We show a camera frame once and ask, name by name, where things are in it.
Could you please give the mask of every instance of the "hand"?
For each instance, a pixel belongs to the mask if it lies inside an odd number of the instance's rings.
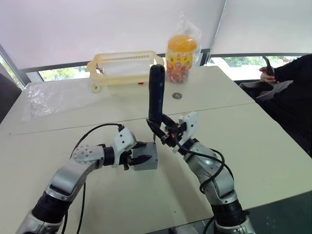
[[[262,72],[261,76],[260,76],[260,81],[261,82],[266,82],[266,83],[269,83],[269,84],[273,84],[273,83],[279,83],[279,81],[276,81],[275,80],[275,77],[273,76],[269,76],[267,74],[267,67],[261,67],[259,69],[260,72]]]

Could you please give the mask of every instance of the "window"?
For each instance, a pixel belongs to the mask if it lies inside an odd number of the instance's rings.
[[[2,67],[6,70],[6,72],[10,75],[10,77],[12,78],[12,80],[15,82],[15,84],[20,88],[20,89],[24,89],[24,85],[22,84],[22,82],[19,80],[19,78],[15,75],[15,73],[12,71],[12,69],[10,68],[9,64],[7,64],[7,62],[3,59],[3,57],[0,55],[0,65],[2,65]]]
[[[87,66],[39,71],[39,74],[43,81],[88,78],[90,76]]]
[[[283,66],[300,56],[267,56],[272,67]],[[262,56],[215,57],[206,66],[218,66],[232,80],[259,79],[260,67],[266,63]]]

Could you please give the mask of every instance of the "transparent plastic bag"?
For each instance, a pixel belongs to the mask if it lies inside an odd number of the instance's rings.
[[[197,62],[201,50],[201,30],[182,13],[174,35],[168,41],[166,52],[166,79],[172,83],[183,83],[189,70]]]
[[[71,109],[81,108],[103,98],[110,92],[103,87],[100,93],[91,92],[86,79],[42,82],[25,89],[27,101],[22,114],[23,121],[54,115]]]

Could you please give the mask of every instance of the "plastic jar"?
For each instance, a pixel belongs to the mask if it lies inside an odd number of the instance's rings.
[[[172,83],[187,81],[197,42],[188,35],[175,35],[168,41],[166,79]]]

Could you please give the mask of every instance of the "phone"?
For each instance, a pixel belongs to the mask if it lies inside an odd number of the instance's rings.
[[[262,57],[265,60],[265,63],[267,64],[267,74],[269,76],[274,76],[274,70],[273,70],[273,68],[272,68],[272,66],[270,64],[269,59],[267,57],[265,57],[265,56],[262,56]]]

